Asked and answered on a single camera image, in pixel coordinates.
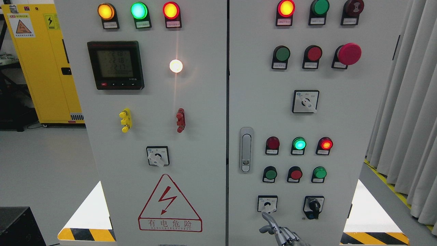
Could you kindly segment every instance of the green indicator light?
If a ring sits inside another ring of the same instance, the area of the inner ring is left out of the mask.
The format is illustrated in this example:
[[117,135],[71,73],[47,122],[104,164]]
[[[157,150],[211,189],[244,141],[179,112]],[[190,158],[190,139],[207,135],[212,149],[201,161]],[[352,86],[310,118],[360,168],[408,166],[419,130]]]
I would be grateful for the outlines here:
[[326,177],[326,169],[324,167],[318,167],[314,169],[314,176],[318,179],[324,179]]
[[136,2],[131,6],[131,13],[135,19],[141,20],[147,16],[147,7],[145,4]]
[[315,4],[312,5],[312,11],[315,15],[324,15],[329,10],[328,0],[317,0]]
[[305,139],[302,138],[302,137],[298,137],[298,138],[296,138],[296,139],[293,141],[293,146],[295,147],[295,149],[298,149],[298,150],[302,150],[302,149],[304,149],[305,146],[306,146]]
[[272,180],[275,179],[277,176],[277,173],[274,170],[269,170],[266,172],[266,178]]
[[285,61],[289,57],[290,57],[290,51],[285,47],[281,47],[276,51],[276,59],[280,61]]

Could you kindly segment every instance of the gray curtain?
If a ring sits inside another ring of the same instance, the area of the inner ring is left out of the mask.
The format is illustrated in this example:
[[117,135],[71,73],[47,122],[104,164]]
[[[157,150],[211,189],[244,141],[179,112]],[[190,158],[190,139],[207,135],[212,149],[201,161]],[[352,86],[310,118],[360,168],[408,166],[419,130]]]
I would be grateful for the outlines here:
[[437,225],[437,1],[409,7],[367,160],[408,195],[411,215]]

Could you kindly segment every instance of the yellow cabinet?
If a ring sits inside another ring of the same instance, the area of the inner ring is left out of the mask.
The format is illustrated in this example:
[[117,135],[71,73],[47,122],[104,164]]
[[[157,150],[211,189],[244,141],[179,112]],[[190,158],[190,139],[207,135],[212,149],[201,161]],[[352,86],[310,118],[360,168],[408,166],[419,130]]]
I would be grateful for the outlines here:
[[40,123],[84,123],[54,4],[2,5]]

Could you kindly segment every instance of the lcd display screen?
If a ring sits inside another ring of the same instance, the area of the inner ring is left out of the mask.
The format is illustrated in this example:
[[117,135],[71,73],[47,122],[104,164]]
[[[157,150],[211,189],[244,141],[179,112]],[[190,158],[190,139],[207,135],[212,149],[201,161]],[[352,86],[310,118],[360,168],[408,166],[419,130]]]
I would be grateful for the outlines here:
[[133,77],[131,54],[128,50],[98,50],[102,77]]

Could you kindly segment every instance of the digital power meter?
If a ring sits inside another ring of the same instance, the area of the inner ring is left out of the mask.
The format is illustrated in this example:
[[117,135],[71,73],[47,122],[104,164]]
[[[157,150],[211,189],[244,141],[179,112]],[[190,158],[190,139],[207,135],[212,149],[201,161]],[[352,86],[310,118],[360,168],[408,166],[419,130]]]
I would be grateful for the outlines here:
[[138,41],[88,42],[98,90],[144,88]]

